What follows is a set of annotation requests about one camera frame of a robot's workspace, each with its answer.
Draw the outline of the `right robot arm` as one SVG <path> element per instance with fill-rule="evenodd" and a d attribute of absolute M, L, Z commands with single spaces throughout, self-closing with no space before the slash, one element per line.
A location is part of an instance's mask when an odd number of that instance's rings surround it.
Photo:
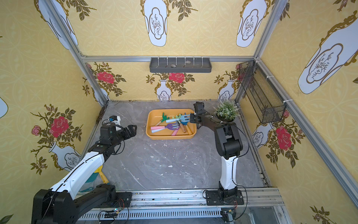
<path fill-rule="evenodd" d="M 226 202 L 229 198 L 238 196 L 236 167 L 237 159 L 243 150 L 243 143 L 234 118 L 225 118 L 219 112 L 210 114 L 205 110 L 203 102 L 195 102 L 194 113 L 190 114 L 190 122 L 207 127 L 214 133 L 216 150 L 222 161 L 219 199 Z"/>

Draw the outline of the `orange plastic storage tray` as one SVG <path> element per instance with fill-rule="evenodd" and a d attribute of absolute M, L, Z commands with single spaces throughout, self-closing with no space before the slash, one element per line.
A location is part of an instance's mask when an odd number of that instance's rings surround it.
<path fill-rule="evenodd" d="M 192 135 L 188 135 L 187 133 L 183 133 L 181 127 L 179 127 L 179 129 L 177 130 L 162 130 L 156 133 L 152 133 L 151 132 L 151 126 L 155 126 L 155 124 L 157 122 L 159 122 L 159 120 L 162 118 L 162 113 L 165 113 L 167 116 L 173 116 L 173 115 L 177 115 L 177 114 L 191 114 L 194 113 L 194 111 L 192 109 L 157 109 L 157 110 L 152 110 L 149 112 L 148 114 L 148 118 L 147 118 L 147 124 L 146 124 L 146 134 L 147 136 L 152 139 L 152 140 L 183 140 L 183 139 L 192 139 L 195 134 L 197 133 L 197 127 L 195 124 L 188 122 L 188 126 L 192 131 Z M 160 126 L 166 126 L 169 123 L 166 123 L 166 121 L 164 121 L 163 123 L 160 124 Z"/>

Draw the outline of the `dark green rake wooden handle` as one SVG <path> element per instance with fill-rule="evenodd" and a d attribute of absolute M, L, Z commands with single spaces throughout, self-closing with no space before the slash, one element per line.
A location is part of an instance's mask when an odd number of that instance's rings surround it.
<path fill-rule="evenodd" d="M 162 118 L 159 120 L 159 122 L 157 122 L 155 124 L 155 126 L 159 126 L 161 123 L 163 123 L 164 121 L 166 121 L 168 119 L 169 119 L 169 117 L 165 113 L 162 113 Z"/>

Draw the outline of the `light blue rake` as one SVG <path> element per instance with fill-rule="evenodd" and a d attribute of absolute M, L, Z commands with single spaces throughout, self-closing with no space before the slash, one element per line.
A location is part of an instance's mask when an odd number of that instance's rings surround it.
<path fill-rule="evenodd" d="M 165 130 L 166 128 L 167 128 L 166 126 L 151 126 L 151 132 L 156 133 L 161 130 Z"/>
<path fill-rule="evenodd" d="M 174 119 L 167 119 L 166 123 L 171 123 L 171 122 L 175 122 L 175 121 L 180 121 L 181 124 L 183 124 L 185 126 L 190 121 L 190 114 L 179 115 L 177 118 L 174 118 Z"/>

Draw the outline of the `purple rake pink handle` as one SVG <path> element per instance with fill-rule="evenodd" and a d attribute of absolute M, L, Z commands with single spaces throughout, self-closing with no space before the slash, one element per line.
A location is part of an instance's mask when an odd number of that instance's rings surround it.
<path fill-rule="evenodd" d="M 159 131 L 162 131 L 162 130 L 165 130 L 165 129 L 168 129 L 168 130 L 177 130 L 179 129 L 179 125 L 177 123 L 169 123 L 167 124 L 166 126 L 151 126 L 151 132 L 152 133 L 156 133 L 156 132 L 159 132 Z"/>

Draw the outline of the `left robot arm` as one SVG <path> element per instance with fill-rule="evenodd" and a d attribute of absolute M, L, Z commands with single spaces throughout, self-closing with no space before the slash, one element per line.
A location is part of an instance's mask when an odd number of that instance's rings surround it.
<path fill-rule="evenodd" d="M 86 156 L 57 184 L 36 193 L 31 222 L 74 224 L 93 208 L 117 204 L 119 197 L 114 185 L 101 184 L 81 197 L 76 195 L 90 176 L 114 154 L 115 147 L 136 134 L 136 125 L 122 127 L 113 122 L 103 124 L 99 141 L 88 150 Z"/>

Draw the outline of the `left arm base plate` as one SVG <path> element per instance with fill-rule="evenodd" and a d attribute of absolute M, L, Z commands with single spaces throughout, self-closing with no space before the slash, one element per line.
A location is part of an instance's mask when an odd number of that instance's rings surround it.
<path fill-rule="evenodd" d="M 129 208 L 132 200 L 132 192 L 117 192 L 114 197 L 113 207 Z"/>

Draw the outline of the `dark blue rake yellow handle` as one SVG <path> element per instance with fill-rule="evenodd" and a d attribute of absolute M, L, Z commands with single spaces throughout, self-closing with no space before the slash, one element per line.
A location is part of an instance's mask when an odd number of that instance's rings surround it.
<path fill-rule="evenodd" d="M 183 133 L 187 133 L 188 135 L 192 135 L 192 131 L 191 129 L 189 128 L 189 126 L 187 125 L 187 122 L 182 122 L 182 121 L 178 121 Z"/>

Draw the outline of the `light green rake wooden handle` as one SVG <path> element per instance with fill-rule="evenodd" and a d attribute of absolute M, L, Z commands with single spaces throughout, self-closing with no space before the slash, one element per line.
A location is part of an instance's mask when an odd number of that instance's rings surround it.
<path fill-rule="evenodd" d="M 177 114 L 177 115 L 173 115 L 173 116 L 168 116 L 169 119 L 180 119 L 182 116 L 182 114 Z"/>

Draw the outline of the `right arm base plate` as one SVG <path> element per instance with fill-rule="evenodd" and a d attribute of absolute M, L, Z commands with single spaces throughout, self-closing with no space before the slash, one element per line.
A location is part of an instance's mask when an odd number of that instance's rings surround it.
<path fill-rule="evenodd" d="M 244 205 L 244 199 L 242 196 L 242 192 L 237 188 L 222 191 L 218 190 L 204 190 L 203 197 L 206 200 L 206 204 L 208 206 L 219 206 L 219 205 Z"/>

